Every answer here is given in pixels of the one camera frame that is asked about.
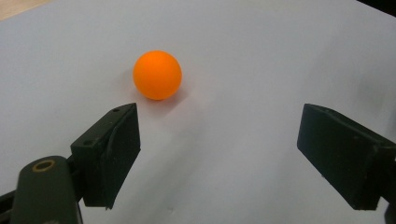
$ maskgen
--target gray background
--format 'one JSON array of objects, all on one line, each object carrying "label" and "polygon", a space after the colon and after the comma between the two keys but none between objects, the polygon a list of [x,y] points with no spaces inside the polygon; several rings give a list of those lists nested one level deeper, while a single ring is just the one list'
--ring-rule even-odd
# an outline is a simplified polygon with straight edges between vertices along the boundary
[{"label": "gray background", "polygon": [[[131,79],[178,58],[174,97]],[[352,0],[53,1],[0,22],[0,194],[113,107],[138,104],[142,151],[111,211],[85,223],[382,223],[296,147],[304,103],[396,140],[396,19]]]}]

